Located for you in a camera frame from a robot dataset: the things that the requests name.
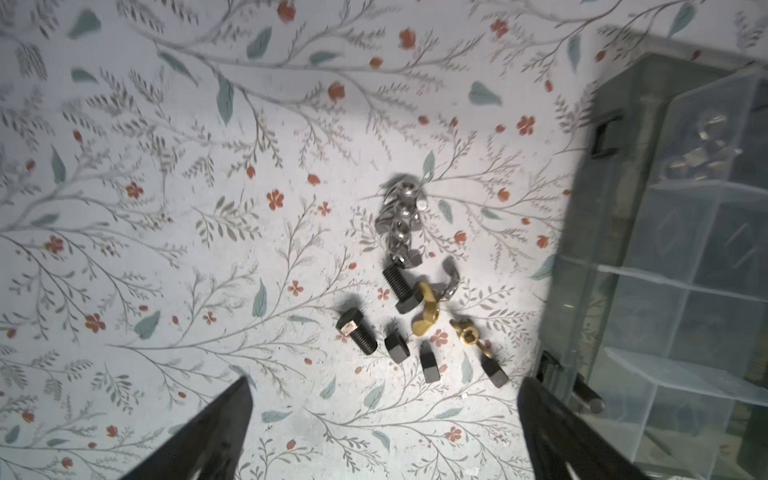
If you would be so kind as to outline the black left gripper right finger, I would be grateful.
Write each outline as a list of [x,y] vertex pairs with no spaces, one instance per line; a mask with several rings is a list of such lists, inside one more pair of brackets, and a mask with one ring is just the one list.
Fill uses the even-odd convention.
[[608,444],[535,378],[522,381],[517,407],[537,479],[644,479],[646,475]]

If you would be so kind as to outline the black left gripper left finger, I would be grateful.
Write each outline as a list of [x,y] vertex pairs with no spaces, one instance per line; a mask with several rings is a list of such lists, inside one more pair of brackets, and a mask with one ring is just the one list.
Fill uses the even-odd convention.
[[242,376],[124,477],[234,478],[252,411],[250,385]]

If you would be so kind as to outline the translucent green organizer box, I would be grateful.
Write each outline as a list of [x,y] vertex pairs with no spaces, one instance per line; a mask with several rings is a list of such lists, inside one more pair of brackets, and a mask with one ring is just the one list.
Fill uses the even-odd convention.
[[[705,111],[742,153],[667,180]],[[587,99],[535,376],[647,476],[767,475],[767,75],[649,55]]]

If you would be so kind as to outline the black hex bolt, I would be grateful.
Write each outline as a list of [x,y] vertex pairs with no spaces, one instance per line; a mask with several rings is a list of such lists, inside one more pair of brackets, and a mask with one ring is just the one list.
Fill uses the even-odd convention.
[[374,354],[378,348],[376,337],[358,308],[342,313],[336,322],[336,329],[343,337],[351,339],[366,356]]
[[422,303],[424,297],[421,290],[408,283],[400,267],[390,264],[382,274],[397,298],[396,310],[399,314],[411,312]]

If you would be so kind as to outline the shiny silver nut pair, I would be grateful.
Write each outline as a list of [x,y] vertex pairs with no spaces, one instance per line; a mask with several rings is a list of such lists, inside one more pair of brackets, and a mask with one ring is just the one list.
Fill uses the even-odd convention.
[[665,161],[667,180],[721,180],[742,153],[734,143],[731,117],[714,110],[698,115]]

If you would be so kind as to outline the small black nut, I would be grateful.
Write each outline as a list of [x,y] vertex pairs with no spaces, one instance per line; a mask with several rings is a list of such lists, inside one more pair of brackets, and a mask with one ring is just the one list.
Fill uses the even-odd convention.
[[398,331],[393,331],[385,338],[385,347],[395,364],[403,363],[410,356],[406,339]]
[[439,382],[441,379],[440,369],[437,364],[436,356],[428,341],[420,343],[419,361],[425,382],[427,384]]
[[481,367],[485,375],[497,389],[502,388],[509,382],[508,375],[494,357],[483,355],[481,357]]

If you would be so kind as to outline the brass wing nut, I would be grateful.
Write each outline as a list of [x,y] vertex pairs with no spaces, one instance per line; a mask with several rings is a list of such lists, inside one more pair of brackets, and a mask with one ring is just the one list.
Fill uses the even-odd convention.
[[412,321],[411,330],[415,336],[422,337],[437,323],[440,307],[437,295],[429,283],[420,281],[417,286],[423,297],[423,311],[419,318]]
[[487,358],[494,357],[491,349],[480,338],[479,330],[472,321],[452,319],[450,325],[463,345],[477,347]]

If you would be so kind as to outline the silver wing nut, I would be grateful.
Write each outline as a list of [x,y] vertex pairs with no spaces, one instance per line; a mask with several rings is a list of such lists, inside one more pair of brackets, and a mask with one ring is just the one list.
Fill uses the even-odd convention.
[[433,288],[436,298],[440,302],[449,301],[458,291],[461,285],[461,275],[453,257],[448,257],[442,262],[442,269],[446,278],[436,283]]

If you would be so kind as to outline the silver flange nut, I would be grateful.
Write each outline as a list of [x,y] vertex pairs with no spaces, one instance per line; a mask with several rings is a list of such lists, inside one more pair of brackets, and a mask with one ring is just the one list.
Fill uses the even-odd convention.
[[379,235],[384,235],[397,225],[406,227],[411,232],[419,232],[423,227],[420,214],[415,208],[392,208],[384,210],[374,222],[375,231]]
[[413,269],[423,263],[421,253],[416,249],[411,249],[408,241],[390,238],[387,249],[388,258],[398,268]]
[[400,180],[390,186],[384,195],[384,208],[395,207],[403,203],[417,211],[426,211],[428,200],[422,186],[409,180]]

